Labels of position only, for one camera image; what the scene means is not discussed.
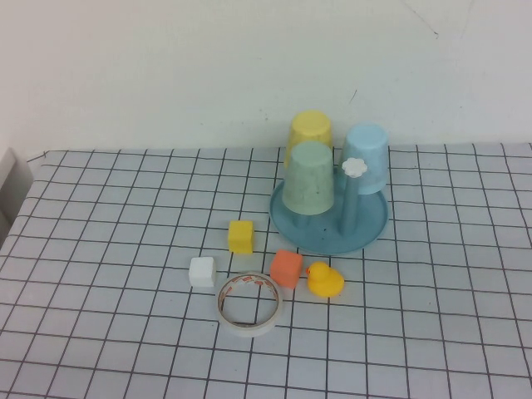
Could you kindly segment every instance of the yellow cube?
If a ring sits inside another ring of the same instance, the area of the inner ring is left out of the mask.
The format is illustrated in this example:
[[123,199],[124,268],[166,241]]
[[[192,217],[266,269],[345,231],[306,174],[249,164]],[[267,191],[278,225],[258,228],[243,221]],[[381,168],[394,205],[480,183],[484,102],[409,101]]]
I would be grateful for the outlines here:
[[232,220],[229,223],[229,251],[235,254],[253,253],[253,222]]

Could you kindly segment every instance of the green cup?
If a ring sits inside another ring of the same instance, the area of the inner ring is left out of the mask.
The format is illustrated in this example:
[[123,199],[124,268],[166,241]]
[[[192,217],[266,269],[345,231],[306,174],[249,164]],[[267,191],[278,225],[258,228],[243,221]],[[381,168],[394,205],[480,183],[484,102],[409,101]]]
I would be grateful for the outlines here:
[[318,141],[292,148],[283,203],[296,214],[322,214],[334,205],[333,152]]

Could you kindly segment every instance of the light blue cup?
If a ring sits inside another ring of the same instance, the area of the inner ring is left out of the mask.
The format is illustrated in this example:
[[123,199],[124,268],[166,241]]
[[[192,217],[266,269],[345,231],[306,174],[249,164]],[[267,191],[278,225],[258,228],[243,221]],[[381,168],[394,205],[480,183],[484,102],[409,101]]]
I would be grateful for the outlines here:
[[[369,195],[381,191],[388,181],[388,134],[372,123],[355,125],[346,135],[342,148],[342,160],[362,158],[367,165],[367,172],[359,179],[358,193]],[[346,183],[345,174],[341,173],[340,183]]]

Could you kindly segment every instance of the blue tray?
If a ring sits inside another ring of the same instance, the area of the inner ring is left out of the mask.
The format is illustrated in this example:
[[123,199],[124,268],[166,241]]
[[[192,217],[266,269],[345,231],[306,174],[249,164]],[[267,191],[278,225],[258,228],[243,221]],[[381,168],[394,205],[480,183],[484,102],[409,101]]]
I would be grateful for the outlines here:
[[284,182],[275,188],[269,203],[269,215],[285,239],[301,249],[325,255],[358,251],[378,239],[388,221],[388,203],[382,192],[358,197],[357,227],[352,234],[344,236],[338,231],[343,190],[335,180],[334,206],[323,214],[308,216],[304,228],[294,224],[297,215],[284,206]]

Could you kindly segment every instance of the orange cube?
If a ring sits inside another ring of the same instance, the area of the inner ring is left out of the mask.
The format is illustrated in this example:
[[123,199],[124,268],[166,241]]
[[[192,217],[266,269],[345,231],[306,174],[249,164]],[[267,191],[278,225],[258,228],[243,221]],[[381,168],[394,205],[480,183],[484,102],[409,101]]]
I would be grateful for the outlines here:
[[302,270],[302,255],[280,249],[273,258],[269,275],[275,283],[294,289],[298,284]]

